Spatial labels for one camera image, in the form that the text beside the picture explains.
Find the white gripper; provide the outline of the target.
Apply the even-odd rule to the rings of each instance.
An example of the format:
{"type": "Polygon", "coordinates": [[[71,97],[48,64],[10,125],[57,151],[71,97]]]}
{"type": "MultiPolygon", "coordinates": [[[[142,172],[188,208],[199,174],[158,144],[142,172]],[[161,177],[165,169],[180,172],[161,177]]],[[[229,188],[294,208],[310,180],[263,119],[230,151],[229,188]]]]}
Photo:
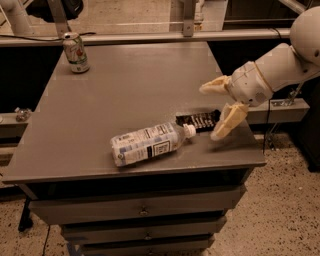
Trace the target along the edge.
{"type": "Polygon", "coordinates": [[[237,101],[232,105],[226,103],[223,107],[219,121],[210,135],[213,141],[225,138],[236,128],[247,117],[249,105],[259,106],[273,95],[256,63],[252,61],[236,69],[230,77],[223,75],[201,85],[199,91],[202,94],[230,93],[237,101]]]}

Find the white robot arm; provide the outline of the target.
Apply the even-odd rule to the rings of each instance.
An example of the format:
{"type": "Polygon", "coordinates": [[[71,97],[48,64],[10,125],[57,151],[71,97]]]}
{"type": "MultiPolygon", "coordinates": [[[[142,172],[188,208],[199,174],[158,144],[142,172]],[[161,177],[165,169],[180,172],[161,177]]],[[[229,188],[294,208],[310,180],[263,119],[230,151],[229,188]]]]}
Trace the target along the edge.
{"type": "Polygon", "coordinates": [[[211,139],[219,141],[236,128],[251,107],[270,100],[286,86],[320,76],[320,7],[300,14],[290,28],[290,42],[281,43],[255,61],[248,61],[230,76],[220,76],[203,84],[203,94],[229,95],[211,139]]]}

